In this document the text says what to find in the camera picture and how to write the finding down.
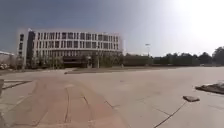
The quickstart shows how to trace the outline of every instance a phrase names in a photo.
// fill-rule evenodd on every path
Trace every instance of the concrete slab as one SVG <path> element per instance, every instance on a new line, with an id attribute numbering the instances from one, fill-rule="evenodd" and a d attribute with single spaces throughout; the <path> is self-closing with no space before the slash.
<path id="1" fill-rule="evenodd" d="M 185 103 L 181 96 L 170 93 L 149 97 L 142 102 L 168 115 L 172 115 Z"/>
<path id="2" fill-rule="evenodd" d="M 142 102 L 120 106 L 116 110 L 131 128 L 152 128 L 168 117 L 168 115 L 150 108 Z"/>
<path id="3" fill-rule="evenodd" d="M 222 128 L 224 111 L 198 103 L 187 103 L 158 128 Z"/>

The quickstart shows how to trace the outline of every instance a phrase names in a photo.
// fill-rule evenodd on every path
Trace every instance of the pole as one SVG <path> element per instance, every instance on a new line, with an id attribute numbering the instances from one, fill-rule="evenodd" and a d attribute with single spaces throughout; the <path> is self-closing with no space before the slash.
<path id="1" fill-rule="evenodd" d="M 100 68 L 99 45 L 97 46 L 97 68 Z"/>
<path id="2" fill-rule="evenodd" d="M 3 85 L 4 85 L 4 79 L 0 79 L 0 97 L 1 97 L 1 94 L 2 94 Z"/>
<path id="3" fill-rule="evenodd" d="M 148 63 L 147 63 L 147 65 L 149 66 L 149 61 L 150 61 L 150 60 L 149 60 L 149 58 L 150 58 L 150 57 L 149 57 L 149 46 L 150 46 L 150 44 L 145 44 L 145 46 L 147 47 L 147 50 L 148 50 Z"/>
<path id="4" fill-rule="evenodd" d="M 149 46 L 150 46 L 150 44 L 145 44 L 145 46 L 147 47 L 147 50 L 148 50 L 148 57 L 149 57 Z"/>

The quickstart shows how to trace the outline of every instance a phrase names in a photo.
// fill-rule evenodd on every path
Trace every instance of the rock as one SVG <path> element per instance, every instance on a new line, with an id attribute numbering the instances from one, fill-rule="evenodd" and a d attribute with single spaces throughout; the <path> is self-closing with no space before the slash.
<path id="1" fill-rule="evenodd" d="M 188 102 L 200 101 L 200 99 L 198 97 L 193 97 L 193 96 L 183 96 L 183 99 L 185 99 Z"/>

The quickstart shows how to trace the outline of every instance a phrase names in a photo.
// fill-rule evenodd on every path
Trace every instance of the tile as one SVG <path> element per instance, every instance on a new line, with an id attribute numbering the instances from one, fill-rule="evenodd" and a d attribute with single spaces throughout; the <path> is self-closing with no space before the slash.
<path id="1" fill-rule="evenodd" d="M 168 117 L 168 115 L 150 108 L 142 102 L 120 106 L 116 110 L 131 128 L 152 128 Z"/>

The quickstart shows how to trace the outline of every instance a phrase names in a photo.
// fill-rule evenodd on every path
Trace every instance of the road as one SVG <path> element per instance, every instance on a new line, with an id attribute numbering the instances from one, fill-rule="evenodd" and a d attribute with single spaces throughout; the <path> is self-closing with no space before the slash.
<path id="1" fill-rule="evenodd" d="M 27 80 L 35 84 L 32 93 L 4 113 L 3 118 L 8 126 L 224 127 L 224 96 L 194 89 L 198 85 L 223 80 L 224 68 L 195 67 L 67 75 L 64 72 L 27 72 L 1 76 L 7 80 Z M 16 88 L 7 89 L 2 98 L 7 91 L 14 89 L 14 92 L 18 92 Z M 200 101 L 185 102 L 182 99 L 184 95 L 199 97 Z"/>

